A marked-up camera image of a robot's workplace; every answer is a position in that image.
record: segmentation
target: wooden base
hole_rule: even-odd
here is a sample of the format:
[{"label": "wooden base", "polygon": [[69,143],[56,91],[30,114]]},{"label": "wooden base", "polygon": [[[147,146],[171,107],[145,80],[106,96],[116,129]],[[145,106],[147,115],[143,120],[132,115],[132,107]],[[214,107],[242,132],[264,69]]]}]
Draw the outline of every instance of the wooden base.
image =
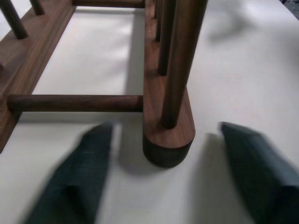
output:
[{"label": "wooden base", "polygon": [[142,96],[9,95],[11,112],[142,112]]},{"label": "wooden base", "polygon": [[28,37],[16,39],[10,31],[0,42],[0,153],[20,113],[6,107],[9,94],[31,94],[76,7],[69,0],[40,0],[44,15],[31,8],[21,19]]},{"label": "wooden base", "polygon": [[72,0],[74,6],[144,8],[144,0]]},{"label": "wooden base", "polygon": [[161,167],[174,167],[186,157],[195,137],[195,127],[187,90],[178,125],[161,125],[166,77],[157,72],[160,43],[155,41],[157,21],[155,1],[145,1],[145,63],[143,86],[143,152],[149,161]]}]

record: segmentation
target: white surface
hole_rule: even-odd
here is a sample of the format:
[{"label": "white surface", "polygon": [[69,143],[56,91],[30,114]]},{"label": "white surface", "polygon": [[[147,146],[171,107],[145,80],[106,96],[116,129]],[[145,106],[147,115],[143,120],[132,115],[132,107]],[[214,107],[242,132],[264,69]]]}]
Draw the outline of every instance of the white surface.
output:
[{"label": "white surface", "polygon": [[[179,166],[144,158],[141,114],[24,113],[0,155],[0,223],[20,222],[80,135],[107,119],[120,122],[97,223],[253,223],[217,123],[264,132],[299,167],[299,22],[278,0],[237,3],[208,4],[188,83],[197,134]],[[78,7],[34,94],[142,94],[143,14]]]}]

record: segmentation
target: wooden stand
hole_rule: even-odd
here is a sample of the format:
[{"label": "wooden stand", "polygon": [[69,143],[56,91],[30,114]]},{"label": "wooden stand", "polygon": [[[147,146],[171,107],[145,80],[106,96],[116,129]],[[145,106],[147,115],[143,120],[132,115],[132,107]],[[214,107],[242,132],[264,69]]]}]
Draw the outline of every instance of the wooden stand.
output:
[{"label": "wooden stand", "polygon": [[[195,137],[186,84],[206,0],[30,2],[21,20],[10,0],[0,2],[13,29],[0,42],[0,152],[24,111],[143,112],[145,156],[178,165]],[[145,8],[143,96],[31,95],[76,6]]]}]

